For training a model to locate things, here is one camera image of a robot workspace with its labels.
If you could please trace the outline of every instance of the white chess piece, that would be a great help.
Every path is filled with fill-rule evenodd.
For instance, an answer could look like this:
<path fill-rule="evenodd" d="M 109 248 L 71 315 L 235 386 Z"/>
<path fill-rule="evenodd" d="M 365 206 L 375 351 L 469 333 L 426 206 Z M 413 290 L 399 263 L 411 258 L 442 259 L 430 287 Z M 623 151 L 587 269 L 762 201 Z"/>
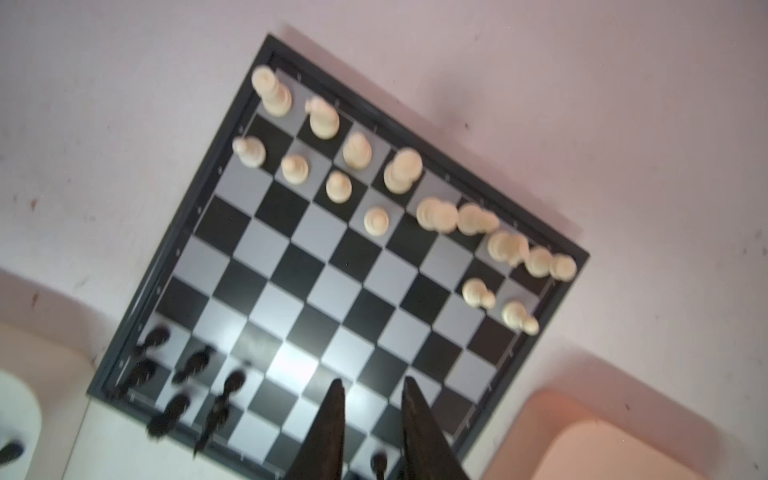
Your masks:
<path fill-rule="evenodd" d="M 362 224 L 366 228 L 366 232 L 374 237 L 381 237 L 389 228 L 389 215 L 381 207 L 371 207 L 366 212 Z"/>
<path fill-rule="evenodd" d="M 556 253 L 549 265 L 549 274 L 555 280 L 570 282 L 576 277 L 576 261 L 569 255 Z"/>
<path fill-rule="evenodd" d="M 261 97 L 264 110 L 273 117 L 284 117 L 293 104 L 288 87 L 281 84 L 275 72 L 266 65 L 260 65 L 250 76 L 253 89 Z"/>
<path fill-rule="evenodd" d="M 336 170 L 328 176 L 326 193 L 333 203 L 343 204 L 352 196 L 352 182 L 344 173 Z"/>
<path fill-rule="evenodd" d="M 473 308 L 481 306 L 489 310 L 496 306 L 496 295 L 479 278 L 470 278 L 464 282 L 462 296 L 467 305 Z"/>
<path fill-rule="evenodd" d="M 552 264 L 552 254 L 542 246 L 531 248 L 525 268 L 535 278 L 544 278 L 549 275 L 549 266 Z"/>
<path fill-rule="evenodd" d="M 246 167 L 261 167 L 266 160 L 264 144 L 256 137 L 235 137 L 232 140 L 232 151 Z"/>
<path fill-rule="evenodd" d="M 318 138 L 328 140 L 339 132 L 339 113 L 322 97 L 312 97 L 304 104 L 310 114 L 310 128 Z"/>
<path fill-rule="evenodd" d="M 538 321 L 528 315 L 525 306 L 517 300 L 504 305 L 502 319 L 506 326 L 513 330 L 522 330 L 528 335 L 538 334 Z"/>
<path fill-rule="evenodd" d="M 304 183 L 310 175 L 310 166 L 301 155 L 286 155 L 280 162 L 286 181 L 292 185 Z"/>
<path fill-rule="evenodd" d="M 347 165 L 355 170 L 362 170 L 371 163 L 373 152 L 366 136 L 355 132 L 347 139 L 342 155 Z"/>

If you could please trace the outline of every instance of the chess piece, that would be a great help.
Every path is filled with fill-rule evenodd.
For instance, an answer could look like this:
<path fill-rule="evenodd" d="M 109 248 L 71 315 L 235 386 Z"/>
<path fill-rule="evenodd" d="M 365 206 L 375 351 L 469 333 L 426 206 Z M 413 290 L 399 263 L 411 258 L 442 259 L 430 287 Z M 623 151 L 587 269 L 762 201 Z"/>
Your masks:
<path fill-rule="evenodd" d="M 253 89 L 261 97 L 264 110 L 273 117 L 284 117 L 291 108 L 293 99 L 288 87 L 281 84 L 275 72 L 266 65 L 260 65 L 250 76 Z"/>
<path fill-rule="evenodd" d="M 161 439 L 176 427 L 179 419 L 190 407 L 190 398 L 179 393 L 165 406 L 162 413 L 153 416 L 147 424 L 147 434 L 150 438 Z"/>
<path fill-rule="evenodd" d="M 427 197 L 416 208 L 416 220 L 424 230 L 451 233 L 456 229 L 458 211 L 454 204 L 435 197 Z"/>
<path fill-rule="evenodd" d="M 114 390 L 109 394 L 111 400 L 123 399 L 129 389 L 142 386 L 149 382 L 157 371 L 157 365 L 148 359 L 142 359 L 134 365 L 134 368 L 128 372 L 122 383 L 114 387 Z"/>
<path fill-rule="evenodd" d="M 464 204 L 458 209 L 458 231 L 471 236 L 477 233 L 490 233 L 499 226 L 498 217 L 493 212 L 475 204 Z"/>
<path fill-rule="evenodd" d="M 352 181 L 343 172 L 334 171 L 326 181 L 326 194 L 335 204 L 343 204 L 352 196 Z"/>
<path fill-rule="evenodd" d="M 301 155 L 286 155 L 280 162 L 280 169 L 286 182 L 292 185 L 303 184 L 310 175 L 310 166 Z"/>
<path fill-rule="evenodd" d="M 362 220 L 366 232 L 374 237 L 381 237 L 389 228 L 389 215 L 381 207 L 371 207 Z"/>
<path fill-rule="evenodd" d="M 347 139 L 342 155 L 349 167 L 355 170 L 362 170 L 371 163 L 373 152 L 366 136 L 356 131 Z"/>
<path fill-rule="evenodd" d="M 525 260 L 525 268 L 535 278 L 544 278 L 549 275 L 549 267 L 552 264 L 552 254 L 544 247 L 531 248 L 528 259 Z"/>
<path fill-rule="evenodd" d="M 462 296 L 467 305 L 472 308 L 481 306 L 489 310 L 496 306 L 496 295 L 488 290 L 488 287 L 479 278 L 471 278 L 464 282 Z"/>
<path fill-rule="evenodd" d="M 498 231 L 488 239 L 488 254 L 497 262 L 517 266 L 530 256 L 528 239 L 519 233 Z"/>
<path fill-rule="evenodd" d="M 549 264 L 549 274 L 555 280 L 570 282 L 576 277 L 576 261 L 569 255 L 556 253 Z"/>
<path fill-rule="evenodd" d="M 322 97 L 312 97 L 304 104 L 310 114 L 310 128 L 318 138 L 328 140 L 339 132 L 339 113 Z"/>
<path fill-rule="evenodd" d="M 528 335 L 538 334 L 538 321 L 528 315 L 525 306 L 517 300 L 504 305 L 502 319 L 506 326 L 513 330 L 522 330 Z"/>
<path fill-rule="evenodd" d="M 256 137 L 235 137 L 232 140 L 232 151 L 239 157 L 243 165 L 249 168 L 261 167 L 266 160 L 266 149 Z"/>
<path fill-rule="evenodd" d="M 207 346 L 199 352 L 193 353 L 184 364 L 184 368 L 174 374 L 171 383 L 178 385 L 184 383 L 191 376 L 200 375 L 208 367 L 210 354 L 214 349 Z"/>
<path fill-rule="evenodd" d="M 150 348 L 164 345 L 170 339 L 170 330 L 164 325 L 156 326 L 144 337 L 144 342 L 134 347 L 132 356 L 142 356 Z"/>

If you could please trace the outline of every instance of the white square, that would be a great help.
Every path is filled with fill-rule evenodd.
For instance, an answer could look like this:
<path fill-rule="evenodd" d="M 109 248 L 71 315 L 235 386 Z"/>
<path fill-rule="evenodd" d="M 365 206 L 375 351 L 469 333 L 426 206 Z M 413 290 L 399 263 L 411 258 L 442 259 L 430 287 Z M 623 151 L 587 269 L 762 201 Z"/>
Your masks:
<path fill-rule="evenodd" d="M 303 442 L 312 426 L 312 422 L 315 421 L 318 409 L 319 406 L 304 397 L 300 397 L 283 423 L 283 431 L 298 442 Z"/>
<path fill-rule="evenodd" d="M 192 333 L 226 355 L 232 351 L 247 321 L 239 312 L 210 298 Z"/>
<path fill-rule="evenodd" d="M 230 396 L 230 402 L 241 410 L 248 410 L 248 406 L 256 395 L 261 381 L 264 380 L 264 375 L 261 372 L 244 366 L 242 362 L 234 357 L 228 356 L 224 360 L 224 364 L 221 366 L 213 385 L 211 385 L 210 391 L 214 395 L 221 394 L 224 391 L 224 382 L 227 380 L 227 377 L 236 370 L 242 370 L 245 373 L 245 383 L 240 387 L 240 390 L 237 390 L 237 392 Z"/>
<path fill-rule="evenodd" d="M 229 257 L 193 235 L 176 263 L 174 275 L 210 296 L 229 263 Z"/>
<path fill-rule="evenodd" d="M 346 394 L 346 422 L 361 432 L 370 433 L 386 404 L 384 397 L 356 383 Z"/>
<path fill-rule="evenodd" d="M 306 301 L 343 322 L 362 285 L 334 266 L 325 265 Z"/>
<path fill-rule="evenodd" d="M 373 345 L 340 326 L 331 339 L 321 361 L 347 379 L 356 380 L 373 353 Z"/>
<path fill-rule="evenodd" d="M 493 365 L 469 350 L 464 350 L 445 378 L 445 384 L 478 403 L 495 373 Z"/>
<path fill-rule="evenodd" d="M 379 337 L 379 345 L 408 364 L 422 348 L 429 335 L 429 326 L 410 313 L 397 309 Z"/>
<path fill-rule="evenodd" d="M 230 435 L 227 446 L 261 463 L 270 452 L 278 434 L 280 430 L 276 426 L 246 410 Z"/>
<path fill-rule="evenodd" d="M 301 395 L 316 369 L 317 359 L 286 342 L 277 350 L 272 365 L 266 371 L 266 377 L 292 393 Z"/>
<path fill-rule="evenodd" d="M 392 396 L 389 397 L 389 402 L 397 408 L 401 408 L 402 386 L 406 382 L 407 376 L 413 377 L 413 379 L 416 381 L 416 385 L 419 386 L 419 390 L 422 391 L 422 395 L 424 395 L 424 400 L 426 400 L 427 405 L 432 406 L 432 403 L 434 403 L 437 399 L 437 395 L 440 394 L 442 387 L 435 380 L 429 378 L 427 375 L 424 375 L 411 366 L 408 367 L 406 373 L 403 374 L 400 382 L 397 384 L 397 387 L 395 387 L 395 391 L 392 392 Z"/>
<path fill-rule="evenodd" d="M 267 283 L 264 291 L 253 306 L 250 321 L 266 331 L 285 340 L 293 328 L 303 303 L 295 296 L 272 283 Z"/>

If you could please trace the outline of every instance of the black pawn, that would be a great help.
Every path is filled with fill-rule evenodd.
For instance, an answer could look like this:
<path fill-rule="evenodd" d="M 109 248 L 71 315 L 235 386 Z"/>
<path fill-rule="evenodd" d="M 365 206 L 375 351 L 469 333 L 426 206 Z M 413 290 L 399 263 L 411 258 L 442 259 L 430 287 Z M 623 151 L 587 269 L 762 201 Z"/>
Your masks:
<path fill-rule="evenodd" d="M 176 372 L 171 383 L 178 385 L 184 383 L 188 378 L 195 375 L 200 375 L 203 370 L 208 367 L 210 362 L 210 354 L 214 349 L 209 346 L 205 347 L 199 352 L 195 352 L 187 359 L 187 363 L 184 364 L 184 368 Z"/>
<path fill-rule="evenodd" d="M 153 439 L 160 439 L 176 427 L 179 419 L 190 406 L 190 398 L 180 393 L 170 399 L 165 410 L 152 417 L 147 424 L 147 434 Z"/>
<path fill-rule="evenodd" d="M 141 360 L 136 363 L 133 369 L 125 377 L 125 380 L 118 386 L 114 387 L 114 390 L 109 395 L 112 400 L 119 400 L 128 394 L 128 390 L 142 386 L 149 382 L 157 371 L 157 365 L 150 360 Z"/>
<path fill-rule="evenodd" d="M 170 339 L 170 330 L 166 326 L 156 326 L 144 338 L 144 343 L 136 345 L 132 356 L 142 356 L 149 348 L 157 348 Z"/>
<path fill-rule="evenodd" d="M 384 480 L 386 473 L 386 453 L 377 452 L 371 457 L 371 470 L 376 476 L 376 480 Z"/>

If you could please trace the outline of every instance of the black chess piece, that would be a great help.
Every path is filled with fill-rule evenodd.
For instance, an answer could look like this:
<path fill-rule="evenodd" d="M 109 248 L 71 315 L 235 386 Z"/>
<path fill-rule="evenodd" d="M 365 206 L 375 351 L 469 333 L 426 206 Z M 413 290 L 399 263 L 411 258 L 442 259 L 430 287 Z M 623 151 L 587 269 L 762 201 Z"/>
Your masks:
<path fill-rule="evenodd" d="M 229 403 L 224 403 L 222 405 L 214 402 L 214 406 L 210 409 L 208 417 L 205 418 L 205 428 L 203 428 L 203 433 L 200 434 L 200 438 L 197 440 L 197 443 L 194 444 L 194 449 L 192 450 L 193 457 L 197 456 L 198 452 L 202 452 L 208 446 L 210 438 L 218 429 L 227 423 L 228 418 L 230 418 Z"/>
<path fill-rule="evenodd" d="M 165 410 L 152 417 L 147 424 L 147 434 L 153 439 L 160 439 L 176 427 L 179 419 L 190 406 L 190 398 L 179 393 L 165 406 Z"/>
<path fill-rule="evenodd" d="M 386 473 L 386 452 L 377 452 L 371 457 L 371 470 L 376 480 L 384 480 Z"/>
<path fill-rule="evenodd" d="M 128 390 L 142 386 L 149 382 L 157 371 L 157 365 L 151 360 L 143 359 L 137 362 L 133 369 L 128 372 L 122 383 L 114 387 L 109 394 L 110 399 L 119 400 L 128 394 Z"/>
<path fill-rule="evenodd" d="M 190 358 L 187 359 L 187 363 L 184 364 L 184 368 L 174 374 L 171 383 L 178 385 L 184 383 L 188 378 L 195 375 L 200 375 L 203 370 L 208 367 L 210 362 L 210 354 L 213 352 L 210 346 L 205 347 L 199 352 L 193 353 Z"/>
<path fill-rule="evenodd" d="M 0 449 L 0 466 L 7 465 L 22 455 L 24 455 L 22 443 L 17 441 L 10 442 Z"/>
<path fill-rule="evenodd" d="M 132 356 L 142 356 L 149 348 L 157 348 L 170 339 L 170 330 L 166 326 L 156 326 L 144 337 L 144 343 L 136 345 Z"/>

